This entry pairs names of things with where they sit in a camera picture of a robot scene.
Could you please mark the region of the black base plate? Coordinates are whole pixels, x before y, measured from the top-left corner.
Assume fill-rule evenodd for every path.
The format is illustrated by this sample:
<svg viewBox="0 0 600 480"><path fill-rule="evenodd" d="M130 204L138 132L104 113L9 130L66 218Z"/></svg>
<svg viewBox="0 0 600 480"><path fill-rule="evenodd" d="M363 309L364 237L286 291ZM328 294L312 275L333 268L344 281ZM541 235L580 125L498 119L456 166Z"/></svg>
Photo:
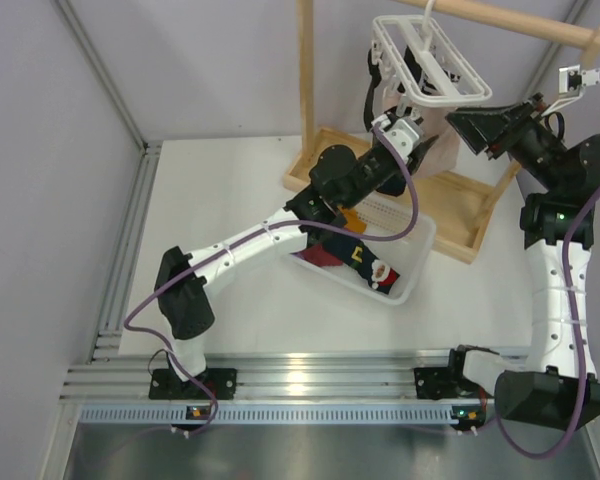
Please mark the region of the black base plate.
<svg viewBox="0 0 600 480"><path fill-rule="evenodd" d="M461 379L448 367L419 367L413 373L418 399L472 398L477 391L474 384Z"/></svg>
<svg viewBox="0 0 600 480"><path fill-rule="evenodd" d="M237 386L237 370L207 368L196 379L218 400L232 400ZM205 400L209 396L190 380L181 380L172 368L156 369L151 375L150 400Z"/></svg>

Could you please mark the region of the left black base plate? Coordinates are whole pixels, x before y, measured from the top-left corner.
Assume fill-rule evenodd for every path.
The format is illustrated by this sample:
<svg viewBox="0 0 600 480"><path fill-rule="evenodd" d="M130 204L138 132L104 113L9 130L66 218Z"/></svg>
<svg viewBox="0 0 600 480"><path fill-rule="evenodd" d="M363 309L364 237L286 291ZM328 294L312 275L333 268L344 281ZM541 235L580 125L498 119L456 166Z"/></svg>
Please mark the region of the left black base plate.
<svg viewBox="0 0 600 480"><path fill-rule="evenodd" d="M232 400L237 386L237 370L207 368L196 379L218 400ZM151 375L150 400L205 400L209 396L190 380L181 380L172 368L156 369Z"/></svg>

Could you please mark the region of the black white striped sock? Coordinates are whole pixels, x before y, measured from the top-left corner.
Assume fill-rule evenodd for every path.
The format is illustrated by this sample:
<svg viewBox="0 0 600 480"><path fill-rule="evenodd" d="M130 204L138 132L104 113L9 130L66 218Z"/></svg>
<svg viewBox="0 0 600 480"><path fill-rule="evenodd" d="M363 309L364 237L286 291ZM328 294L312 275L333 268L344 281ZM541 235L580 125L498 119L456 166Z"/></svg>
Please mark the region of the black white striped sock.
<svg viewBox="0 0 600 480"><path fill-rule="evenodd" d="M461 75L457 72L455 65L442 53L438 54L436 47L431 50L433 57L439 62L446 78L455 86L457 86L462 79ZM420 94L424 96L439 96L440 90L436 87L429 75L423 70L422 66L416 59L413 51L409 46L404 50L403 60L409 68L411 75L416 81L417 88Z"/></svg>

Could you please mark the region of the wooden drying rack stand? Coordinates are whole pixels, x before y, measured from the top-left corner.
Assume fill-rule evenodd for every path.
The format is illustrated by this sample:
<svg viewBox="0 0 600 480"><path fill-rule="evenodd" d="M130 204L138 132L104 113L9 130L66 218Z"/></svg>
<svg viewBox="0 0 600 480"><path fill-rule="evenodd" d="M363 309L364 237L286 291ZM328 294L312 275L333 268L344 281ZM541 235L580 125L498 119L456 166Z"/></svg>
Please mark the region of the wooden drying rack stand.
<svg viewBox="0 0 600 480"><path fill-rule="evenodd" d="M600 55L600 26L595 29L575 22L557 21L478 1L437 1L437 12L544 39L581 51L580 62L594 65ZM296 3L299 48L299 90L302 148L283 176L283 186L297 192L309 180L308 172L326 147L343 144L361 154L369 143L344 132L315 127L314 122L314 6ZM437 224L434 249L464 263L472 263L481 248L496 203L507 190L520 166L512 164L494 186L458 173L443 172L418 180L421 209Z"/></svg>

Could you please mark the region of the aluminium mounting rail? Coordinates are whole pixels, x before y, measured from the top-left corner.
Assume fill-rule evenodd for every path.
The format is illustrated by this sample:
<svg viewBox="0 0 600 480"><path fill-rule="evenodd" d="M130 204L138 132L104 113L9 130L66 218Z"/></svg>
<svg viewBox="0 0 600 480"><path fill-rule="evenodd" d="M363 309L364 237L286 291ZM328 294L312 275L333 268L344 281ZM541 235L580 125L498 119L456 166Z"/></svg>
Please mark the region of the aluminium mounting rail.
<svg viewBox="0 0 600 480"><path fill-rule="evenodd" d="M407 400L416 396L413 370L443 367L447 350L381 354L211 355L208 366L237 371L236 401ZM63 401L128 401L149 398L149 369L166 361L147 357L97 358L69 368Z"/></svg>

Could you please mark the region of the black sock on hanger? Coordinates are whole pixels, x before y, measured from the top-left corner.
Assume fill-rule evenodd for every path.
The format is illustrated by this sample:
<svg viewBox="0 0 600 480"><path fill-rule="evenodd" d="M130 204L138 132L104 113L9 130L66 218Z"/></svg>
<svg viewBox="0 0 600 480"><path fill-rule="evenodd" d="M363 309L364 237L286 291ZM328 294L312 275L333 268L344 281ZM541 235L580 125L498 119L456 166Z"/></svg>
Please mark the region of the black sock on hanger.
<svg viewBox="0 0 600 480"><path fill-rule="evenodd" d="M375 91L382 81L379 66L373 63L373 51L369 50L367 53L367 69L370 76L370 82L367 89L365 102L363 106L363 124L365 130L370 132L372 129L372 123L375 119L374 116L374 99Z"/></svg>

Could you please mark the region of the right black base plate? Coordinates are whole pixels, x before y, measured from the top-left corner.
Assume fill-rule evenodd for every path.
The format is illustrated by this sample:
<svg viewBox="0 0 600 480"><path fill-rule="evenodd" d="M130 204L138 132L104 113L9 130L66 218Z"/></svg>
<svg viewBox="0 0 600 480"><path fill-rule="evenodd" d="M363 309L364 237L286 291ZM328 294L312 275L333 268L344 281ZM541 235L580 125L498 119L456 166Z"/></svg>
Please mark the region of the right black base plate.
<svg viewBox="0 0 600 480"><path fill-rule="evenodd" d="M419 367L413 373L418 399L472 398L477 391L474 384L461 379L448 367Z"/></svg>

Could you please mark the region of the white plastic basket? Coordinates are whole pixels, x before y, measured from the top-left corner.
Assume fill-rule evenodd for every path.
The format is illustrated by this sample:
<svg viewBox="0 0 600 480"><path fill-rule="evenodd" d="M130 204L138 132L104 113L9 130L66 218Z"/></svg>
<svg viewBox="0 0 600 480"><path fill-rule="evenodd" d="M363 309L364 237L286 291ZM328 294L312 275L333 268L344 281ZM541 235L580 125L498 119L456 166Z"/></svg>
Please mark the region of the white plastic basket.
<svg viewBox="0 0 600 480"><path fill-rule="evenodd" d="M364 234L372 236L395 235L411 221L412 210L404 205L374 193L354 208L367 224ZM353 269L344 263L337 267L320 268L304 261L299 253L292 260L300 266L354 291L387 305L400 305L407 301L418 283L424 264L432 249L436 235L436 224L427 215L420 213L414 228L404 237L392 242L362 240L374 254L395 269L400 277L388 295L370 289Z"/></svg>

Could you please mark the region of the maroon purple sock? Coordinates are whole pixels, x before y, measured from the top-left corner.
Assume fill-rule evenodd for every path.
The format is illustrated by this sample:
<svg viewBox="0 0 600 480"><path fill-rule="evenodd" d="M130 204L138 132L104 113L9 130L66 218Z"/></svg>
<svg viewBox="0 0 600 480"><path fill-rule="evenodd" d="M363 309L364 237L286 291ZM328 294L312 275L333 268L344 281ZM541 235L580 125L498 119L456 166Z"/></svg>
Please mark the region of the maroon purple sock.
<svg viewBox="0 0 600 480"><path fill-rule="evenodd" d="M341 266L343 262L334 255L327 252L322 245L314 245L299 253L306 262L320 268Z"/></svg>

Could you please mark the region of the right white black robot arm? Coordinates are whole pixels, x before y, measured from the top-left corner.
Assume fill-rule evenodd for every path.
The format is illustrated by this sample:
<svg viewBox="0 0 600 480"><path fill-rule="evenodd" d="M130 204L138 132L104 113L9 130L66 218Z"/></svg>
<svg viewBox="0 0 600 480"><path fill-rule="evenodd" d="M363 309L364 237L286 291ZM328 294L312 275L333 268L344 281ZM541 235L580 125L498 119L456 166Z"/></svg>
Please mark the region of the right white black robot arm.
<svg viewBox="0 0 600 480"><path fill-rule="evenodd" d="M572 435L600 416L586 323L600 133L566 146L563 116L540 95L506 107L461 108L447 122L473 152L508 155L542 186L526 198L519 221L531 268L531 346L520 366L488 348L458 346L445 366L415 370L416 393L492 400L498 421Z"/></svg>

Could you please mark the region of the aluminium corner frame profile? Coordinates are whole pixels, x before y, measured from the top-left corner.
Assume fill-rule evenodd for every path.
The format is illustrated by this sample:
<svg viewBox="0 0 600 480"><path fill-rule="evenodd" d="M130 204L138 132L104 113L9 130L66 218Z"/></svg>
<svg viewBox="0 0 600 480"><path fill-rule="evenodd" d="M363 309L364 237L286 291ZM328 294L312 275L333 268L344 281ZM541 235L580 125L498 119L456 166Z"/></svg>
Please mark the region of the aluminium corner frame profile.
<svg viewBox="0 0 600 480"><path fill-rule="evenodd" d="M161 144L144 138L73 4L70 1L54 1L52 5L136 150L136 170L116 237L97 320L90 334L91 345L85 358L85 363L89 365L94 361L100 334L119 330L119 322L129 298L131 276L137 260Z"/></svg>

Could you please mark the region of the navy santa sock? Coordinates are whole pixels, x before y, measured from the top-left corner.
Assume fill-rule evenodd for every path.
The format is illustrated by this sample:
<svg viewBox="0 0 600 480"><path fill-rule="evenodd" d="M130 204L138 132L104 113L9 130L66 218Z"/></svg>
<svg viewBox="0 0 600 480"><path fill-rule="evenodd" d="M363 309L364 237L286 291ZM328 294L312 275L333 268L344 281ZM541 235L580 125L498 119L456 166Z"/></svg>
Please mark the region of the navy santa sock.
<svg viewBox="0 0 600 480"><path fill-rule="evenodd" d="M400 274L379 258L362 241L353 237L337 235L326 240L322 248L336 259L353 269L370 289L388 295Z"/></svg>
<svg viewBox="0 0 600 480"><path fill-rule="evenodd" d="M383 195L399 197L404 194L406 189L406 180L402 175L394 175L379 186L376 191Z"/></svg>

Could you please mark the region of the maroon orange sock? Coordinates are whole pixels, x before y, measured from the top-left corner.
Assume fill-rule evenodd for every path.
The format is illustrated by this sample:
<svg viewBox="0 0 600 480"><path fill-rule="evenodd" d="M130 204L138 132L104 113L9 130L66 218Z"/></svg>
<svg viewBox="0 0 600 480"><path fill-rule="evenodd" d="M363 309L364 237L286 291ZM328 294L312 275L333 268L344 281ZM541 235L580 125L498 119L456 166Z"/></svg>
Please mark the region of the maroon orange sock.
<svg viewBox="0 0 600 480"><path fill-rule="evenodd" d="M357 234L363 234L366 232L367 224L359 217L358 212L355 209L341 208L340 212L344 216L344 228L346 230Z"/></svg>

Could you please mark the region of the white plastic clip hanger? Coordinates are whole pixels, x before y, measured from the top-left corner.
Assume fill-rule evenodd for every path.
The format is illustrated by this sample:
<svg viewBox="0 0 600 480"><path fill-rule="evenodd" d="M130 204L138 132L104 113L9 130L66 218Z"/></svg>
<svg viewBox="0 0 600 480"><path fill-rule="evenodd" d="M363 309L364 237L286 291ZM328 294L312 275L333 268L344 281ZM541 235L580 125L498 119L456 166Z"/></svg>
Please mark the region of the white plastic clip hanger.
<svg viewBox="0 0 600 480"><path fill-rule="evenodd" d="M453 109L483 105L492 98L492 88L433 19L435 5L434 1L427 1L422 14L376 17L372 22L370 48L373 51L373 63L379 66L382 80L387 83L387 92L400 96L401 106L411 103L429 108ZM403 60L407 46L440 90L439 96L419 93L416 81ZM446 78L439 62L433 57L433 47L455 65L462 77L457 86Z"/></svg>

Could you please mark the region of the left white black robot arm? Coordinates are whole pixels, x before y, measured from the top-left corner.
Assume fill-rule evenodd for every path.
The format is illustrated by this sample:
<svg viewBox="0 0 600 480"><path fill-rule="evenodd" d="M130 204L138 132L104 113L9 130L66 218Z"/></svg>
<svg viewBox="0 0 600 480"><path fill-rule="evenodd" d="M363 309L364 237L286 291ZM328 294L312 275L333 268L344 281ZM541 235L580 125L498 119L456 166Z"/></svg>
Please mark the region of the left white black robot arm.
<svg viewBox="0 0 600 480"><path fill-rule="evenodd" d="M309 184L269 219L223 244L185 253L175 246L161 259L154 292L170 329L165 341L167 368L161 370L173 398L192 398L211 391L204 336L215 315L213 294L236 274L281 255L323 251L353 270L374 293L388 295L400 273L375 254L372 241L388 243L406 237L417 219L389 235L356 232L345 214L374 192L415 192L413 176L437 143L417 120L392 112L372 120L372 147L356 156L345 145L326 148L310 171Z"/></svg>

